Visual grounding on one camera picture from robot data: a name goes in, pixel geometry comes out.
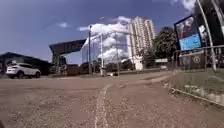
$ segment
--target tall building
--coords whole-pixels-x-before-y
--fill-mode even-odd
[[[128,30],[131,35],[129,36],[128,46],[130,46],[129,58],[133,60],[135,65],[139,65],[141,69],[143,66],[140,63],[141,56],[138,55],[140,51],[146,51],[149,47],[153,46],[152,40],[155,38],[155,30],[152,20],[144,20],[141,17],[136,17],[128,25]]]

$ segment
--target white car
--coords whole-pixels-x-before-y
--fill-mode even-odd
[[[40,70],[33,68],[33,66],[25,63],[14,63],[7,67],[6,74],[10,78],[18,77],[23,78],[24,76],[39,78],[41,75]]]

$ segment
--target apartment building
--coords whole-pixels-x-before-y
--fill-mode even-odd
[[[153,46],[153,39],[155,38],[155,30],[152,20],[145,20],[141,17],[136,17],[128,25],[130,35],[127,36],[127,44],[129,46],[129,58],[137,66],[136,69],[143,69],[141,63],[140,51],[146,51]]]

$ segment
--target billboard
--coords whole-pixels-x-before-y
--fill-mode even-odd
[[[189,16],[175,25],[180,50],[193,50],[201,47],[201,37],[195,17]]]

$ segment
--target utility pole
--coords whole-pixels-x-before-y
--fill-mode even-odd
[[[210,42],[210,47],[211,47],[211,56],[212,56],[212,68],[214,71],[216,71],[216,59],[215,59],[215,52],[214,52],[214,47],[213,47],[213,41],[212,41],[212,36],[211,36],[211,31],[209,29],[209,25],[208,25],[208,21],[207,21],[207,18],[205,16],[205,13],[204,13],[204,10],[201,6],[201,3],[199,0],[196,0],[199,8],[200,8],[200,11],[201,11],[201,14],[203,16],[203,19],[204,19],[204,22],[205,22],[205,27],[206,27],[206,30],[207,30],[207,33],[208,33],[208,37],[209,37],[209,42]]]
[[[215,8],[217,17],[218,17],[220,25],[221,25],[222,35],[224,37],[224,20],[223,20],[224,15],[223,15],[223,12],[222,12],[221,8],[219,7],[217,0],[211,0],[211,2]]]
[[[118,44],[117,44],[117,34],[115,32],[115,40],[116,40],[116,51],[117,51],[117,75],[120,75],[120,61],[119,61],[119,53],[118,53]]]
[[[90,25],[90,28],[89,28],[89,53],[88,53],[88,56],[89,56],[89,75],[92,75],[92,66],[91,66],[91,52],[90,52],[90,49],[91,49],[91,28],[92,28],[92,25]]]
[[[105,69],[104,69],[104,59],[103,59],[103,24],[101,24],[101,35],[100,35],[100,40],[101,40],[101,49],[100,49],[100,54],[101,54],[101,69],[100,69],[100,75],[104,77],[105,75]]]

